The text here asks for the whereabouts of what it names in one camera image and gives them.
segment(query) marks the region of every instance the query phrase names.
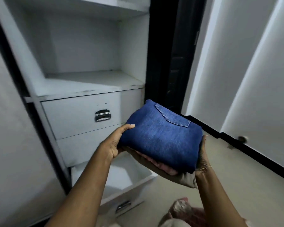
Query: metal handle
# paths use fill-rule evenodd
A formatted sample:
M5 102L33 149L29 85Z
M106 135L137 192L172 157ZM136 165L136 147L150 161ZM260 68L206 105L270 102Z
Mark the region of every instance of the metal handle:
M126 201L126 202L123 202L121 205L119 205L117 208L116 208L116 213L124 210L125 208L127 208L128 206L131 205L131 201Z
M96 122L101 122L101 121L104 121L104 120L108 120L110 118L111 118L111 114L110 114L110 111L108 109L103 109L103 110L97 111L95 113L95 121Z

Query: gold bracelet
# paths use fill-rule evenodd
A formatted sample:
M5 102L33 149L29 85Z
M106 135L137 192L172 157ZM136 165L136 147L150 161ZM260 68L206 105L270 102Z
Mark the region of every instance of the gold bracelet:
M207 166L207 167L201 167L200 171L202 171L202 173L204 174L208 168L211 168L212 166Z

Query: floor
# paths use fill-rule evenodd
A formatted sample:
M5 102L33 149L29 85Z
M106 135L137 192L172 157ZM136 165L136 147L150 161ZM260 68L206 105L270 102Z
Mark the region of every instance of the floor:
M284 179L228 143L208 136L208 158L229 198L254 227L284 227ZM197 189L158 177L146 201L119 216L122 227L155 227L174 200L188 197L192 206L202 206Z

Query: drawer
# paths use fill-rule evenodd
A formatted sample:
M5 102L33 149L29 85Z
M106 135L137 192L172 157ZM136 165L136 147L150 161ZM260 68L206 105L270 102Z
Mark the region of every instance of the drawer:
M119 126L121 124L57 140L65 165L71 167L88 161L99 143Z
M76 183L86 164L87 162L72 167L72 185ZM99 213L118 216L140 204L144 201L145 191L157 176L127 152L121 153L110 166Z
M80 96L42 102L43 109L56 139L125 123L141 107L142 89ZM107 120L96 121L96 113Z

